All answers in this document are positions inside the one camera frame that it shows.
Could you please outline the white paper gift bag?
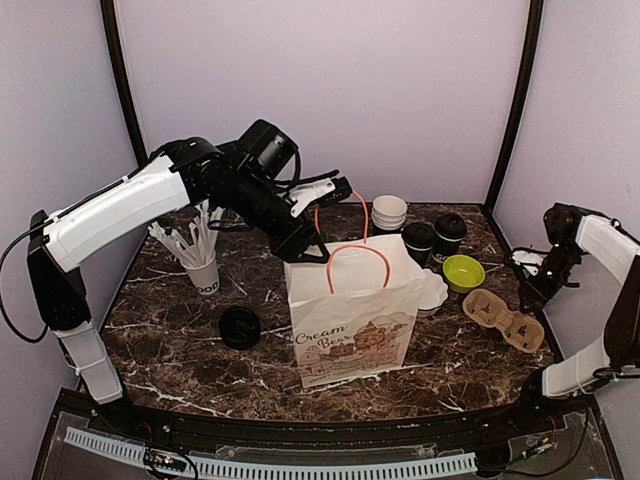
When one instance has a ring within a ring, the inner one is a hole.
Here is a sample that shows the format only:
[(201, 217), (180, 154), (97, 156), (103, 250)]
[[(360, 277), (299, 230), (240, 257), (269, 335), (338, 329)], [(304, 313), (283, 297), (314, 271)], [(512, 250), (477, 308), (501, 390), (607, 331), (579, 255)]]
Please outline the white paper gift bag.
[(398, 234), (365, 234), (327, 249), (325, 264), (284, 266), (305, 388), (400, 367), (426, 286)]

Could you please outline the stack of paper coffee cups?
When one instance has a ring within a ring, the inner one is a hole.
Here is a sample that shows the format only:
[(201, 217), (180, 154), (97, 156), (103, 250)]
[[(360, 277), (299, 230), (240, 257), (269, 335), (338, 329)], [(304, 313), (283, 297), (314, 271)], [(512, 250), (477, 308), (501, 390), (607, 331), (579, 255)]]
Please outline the stack of paper coffee cups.
[(372, 219), (374, 226), (382, 231), (397, 231), (405, 223), (408, 204), (394, 195), (381, 195), (372, 203)]

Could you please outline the stack of black cup lids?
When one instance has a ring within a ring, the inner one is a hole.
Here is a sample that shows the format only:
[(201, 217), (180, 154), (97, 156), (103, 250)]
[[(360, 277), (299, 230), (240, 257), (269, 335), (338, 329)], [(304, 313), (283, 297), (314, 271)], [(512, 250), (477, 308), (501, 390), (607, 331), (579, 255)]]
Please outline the stack of black cup lids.
[(253, 348), (261, 335), (259, 317), (253, 310), (242, 306), (226, 309), (219, 317), (218, 328), (223, 343), (238, 351)]

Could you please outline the brown cardboard cup carrier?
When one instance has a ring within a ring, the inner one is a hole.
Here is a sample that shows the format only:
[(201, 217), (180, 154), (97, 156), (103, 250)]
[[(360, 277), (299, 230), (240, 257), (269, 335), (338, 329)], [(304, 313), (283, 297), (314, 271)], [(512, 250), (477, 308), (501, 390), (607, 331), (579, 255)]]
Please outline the brown cardboard cup carrier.
[(535, 316), (510, 310), (489, 290), (474, 289), (462, 308), (468, 318), (484, 328), (499, 330), (506, 343), (524, 353), (535, 353), (544, 341), (545, 330)]

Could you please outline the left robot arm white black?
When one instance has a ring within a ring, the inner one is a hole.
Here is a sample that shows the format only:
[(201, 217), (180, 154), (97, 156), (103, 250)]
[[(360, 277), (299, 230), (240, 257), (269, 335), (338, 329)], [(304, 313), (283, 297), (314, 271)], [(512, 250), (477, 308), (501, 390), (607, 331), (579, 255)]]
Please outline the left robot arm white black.
[(27, 268), (46, 331), (69, 354), (101, 417), (120, 436), (141, 427), (126, 387), (93, 321), (81, 276), (82, 263), (103, 247), (164, 214), (209, 201), (239, 215), (269, 239), (271, 253), (287, 263), (325, 264), (329, 253), (304, 206), (291, 199), (318, 182), (333, 192), (334, 173), (304, 178), (298, 145), (259, 119), (237, 140), (215, 146), (202, 137), (168, 142), (147, 163), (56, 213), (39, 211), (29, 229)]

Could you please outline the black paper coffee cup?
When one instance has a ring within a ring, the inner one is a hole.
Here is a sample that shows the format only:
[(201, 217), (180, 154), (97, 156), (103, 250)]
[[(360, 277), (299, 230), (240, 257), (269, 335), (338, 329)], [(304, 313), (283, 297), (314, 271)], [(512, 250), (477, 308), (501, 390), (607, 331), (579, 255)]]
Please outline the black paper coffee cup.
[(424, 222), (412, 222), (403, 228), (401, 237), (409, 256), (424, 268), (435, 244), (433, 227)]
[(460, 215), (446, 214), (435, 221), (434, 231), (436, 237), (432, 257), (437, 263), (443, 263), (448, 257), (456, 254), (467, 235), (467, 226)]

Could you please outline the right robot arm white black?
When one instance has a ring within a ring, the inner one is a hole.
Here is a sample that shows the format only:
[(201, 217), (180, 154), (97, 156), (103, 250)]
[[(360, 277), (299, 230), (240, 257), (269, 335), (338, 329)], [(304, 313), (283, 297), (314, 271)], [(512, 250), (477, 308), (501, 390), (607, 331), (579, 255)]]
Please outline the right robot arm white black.
[(549, 416), (546, 401), (590, 394), (611, 381), (639, 376), (639, 241), (599, 211), (556, 203), (543, 216), (551, 248), (518, 247), (520, 308), (565, 319), (567, 332), (589, 345), (539, 369), (522, 387), (510, 413), (521, 434)]

